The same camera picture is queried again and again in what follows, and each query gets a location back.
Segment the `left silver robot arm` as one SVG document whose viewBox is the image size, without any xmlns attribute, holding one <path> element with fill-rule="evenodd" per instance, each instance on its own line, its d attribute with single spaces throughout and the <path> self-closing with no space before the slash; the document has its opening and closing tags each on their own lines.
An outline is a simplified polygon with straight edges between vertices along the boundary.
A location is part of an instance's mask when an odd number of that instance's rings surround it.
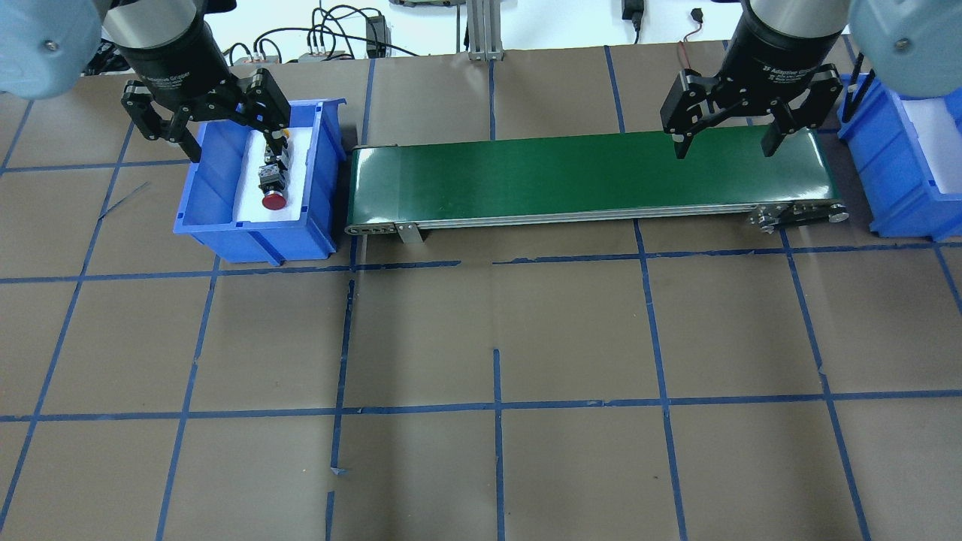
<svg viewBox="0 0 962 541">
<path fill-rule="evenodd" d="M 288 164 L 291 105 L 274 76 L 230 72 L 205 21 L 234 1 L 4 1 L 2 90 L 24 99 L 63 95 L 101 42 L 116 46 L 135 73 L 123 107 L 148 140 L 179 145 L 193 163 L 201 147 L 192 121 L 230 120 L 262 134 L 265 164 Z"/>
</svg>

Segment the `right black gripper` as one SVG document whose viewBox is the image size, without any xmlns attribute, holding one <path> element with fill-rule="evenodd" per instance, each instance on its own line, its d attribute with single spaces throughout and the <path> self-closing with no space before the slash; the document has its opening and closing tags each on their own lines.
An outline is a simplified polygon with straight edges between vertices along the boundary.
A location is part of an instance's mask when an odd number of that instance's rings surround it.
<svg viewBox="0 0 962 541">
<path fill-rule="evenodd" d="M 820 127 L 842 92 L 836 66 L 822 65 L 832 46 L 832 33 L 782 30 L 763 20 L 755 7 L 743 7 L 719 77 L 682 69 L 664 99 L 661 125 L 671 136 L 676 158 L 687 156 L 701 131 L 745 113 L 749 95 L 799 95 L 807 89 L 798 107 L 773 100 L 769 107 L 773 121 L 761 141 L 766 157 L 776 154 L 792 134 Z"/>
</svg>

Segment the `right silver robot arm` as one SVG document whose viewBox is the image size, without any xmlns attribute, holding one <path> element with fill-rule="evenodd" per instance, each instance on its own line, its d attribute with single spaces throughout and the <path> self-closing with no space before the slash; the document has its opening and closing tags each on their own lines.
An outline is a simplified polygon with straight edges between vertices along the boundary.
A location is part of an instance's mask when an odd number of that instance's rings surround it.
<svg viewBox="0 0 962 541">
<path fill-rule="evenodd" d="M 958 1 L 743 1 L 721 68 L 680 71 L 660 118 L 678 159 L 694 137 L 732 117 L 771 116 L 762 150 L 824 123 L 843 90 L 827 55 L 849 29 L 879 81 L 910 98 L 960 88 Z"/>
</svg>

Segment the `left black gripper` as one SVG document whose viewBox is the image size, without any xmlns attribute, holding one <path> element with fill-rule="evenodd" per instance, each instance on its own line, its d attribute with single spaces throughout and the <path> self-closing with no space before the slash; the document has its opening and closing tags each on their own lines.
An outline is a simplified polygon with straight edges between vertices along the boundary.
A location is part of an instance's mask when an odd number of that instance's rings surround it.
<svg viewBox="0 0 962 541">
<path fill-rule="evenodd" d="M 134 126 L 149 141 L 177 145 L 192 163 L 202 148 L 190 121 L 230 120 L 262 137 L 289 127 L 291 104 L 271 72 L 230 73 L 203 15 L 120 15 L 118 50 L 137 75 L 121 97 Z"/>
</svg>

